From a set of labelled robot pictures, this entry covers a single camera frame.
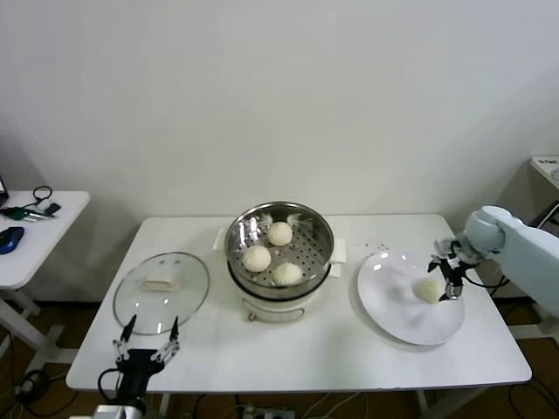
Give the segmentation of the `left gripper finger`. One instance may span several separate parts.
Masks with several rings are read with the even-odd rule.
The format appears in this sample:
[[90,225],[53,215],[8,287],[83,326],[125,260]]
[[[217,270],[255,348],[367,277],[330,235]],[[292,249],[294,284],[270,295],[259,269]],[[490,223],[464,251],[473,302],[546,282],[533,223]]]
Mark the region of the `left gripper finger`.
[[134,330],[134,326],[135,316],[133,315],[130,321],[124,326],[120,338],[113,340],[116,361],[126,361],[129,359],[130,355],[128,352],[128,342]]
[[152,361],[171,361],[179,350],[179,327],[178,317],[176,317],[171,328],[169,340],[159,350],[152,354],[150,359]]

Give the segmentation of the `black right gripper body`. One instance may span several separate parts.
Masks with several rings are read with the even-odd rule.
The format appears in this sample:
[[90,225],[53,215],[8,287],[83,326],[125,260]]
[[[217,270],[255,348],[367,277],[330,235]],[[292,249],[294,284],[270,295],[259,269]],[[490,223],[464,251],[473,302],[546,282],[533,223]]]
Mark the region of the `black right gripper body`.
[[450,286],[463,285],[463,270],[458,257],[440,258],[440,270],[445,278],[445,282]]

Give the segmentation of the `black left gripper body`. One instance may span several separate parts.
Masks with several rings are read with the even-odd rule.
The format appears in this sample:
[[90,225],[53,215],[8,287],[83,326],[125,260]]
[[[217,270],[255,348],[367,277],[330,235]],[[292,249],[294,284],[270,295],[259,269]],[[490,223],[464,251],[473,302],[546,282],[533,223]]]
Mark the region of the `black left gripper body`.
[[147,393],[150,378],[163,371],[165,363],[154,349],[128,349],[116,357],[116,367],[121,373],[117,389],[118,401],[140,399]]

